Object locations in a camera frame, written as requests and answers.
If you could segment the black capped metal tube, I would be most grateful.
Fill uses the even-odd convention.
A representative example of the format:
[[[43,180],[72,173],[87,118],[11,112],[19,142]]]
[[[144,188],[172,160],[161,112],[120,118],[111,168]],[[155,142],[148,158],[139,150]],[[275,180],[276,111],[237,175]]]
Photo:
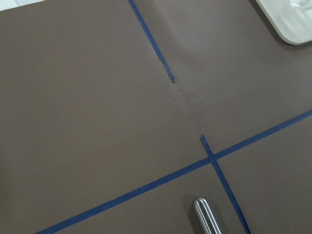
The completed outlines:
[[[202,197],[195,198],[193,201],[193,209],[205,234],[222,234],[206,199]]]

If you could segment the cream bear serving tray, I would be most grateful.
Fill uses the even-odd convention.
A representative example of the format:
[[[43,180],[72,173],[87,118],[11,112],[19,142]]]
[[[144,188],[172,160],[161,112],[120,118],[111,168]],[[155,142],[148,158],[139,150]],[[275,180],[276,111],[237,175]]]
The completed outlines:
[[[295,0],[257,0],[278,35],[288,44],[301,45],[312,40],[312,4]]]

